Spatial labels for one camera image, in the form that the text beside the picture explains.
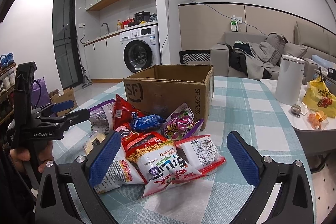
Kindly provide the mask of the person's left hand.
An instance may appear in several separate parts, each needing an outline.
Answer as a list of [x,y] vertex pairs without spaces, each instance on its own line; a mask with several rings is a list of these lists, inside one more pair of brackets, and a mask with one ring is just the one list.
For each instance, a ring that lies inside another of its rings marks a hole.
[[[43,173],[48,161],[54,160],[54,157],[52,156],[52,149],[53,149],[53,143],[52,141],[48,141],[45,149],[40,151],[39,156],[38,156],[39,160],[42,162],[38,167],[38,171],[40,173]],[[15,168],[19,172],[24,173],[25,167],[23,166],[23,162],[30,160],[29,151],[23,148],[11,149],[10,157],[14,163]]]

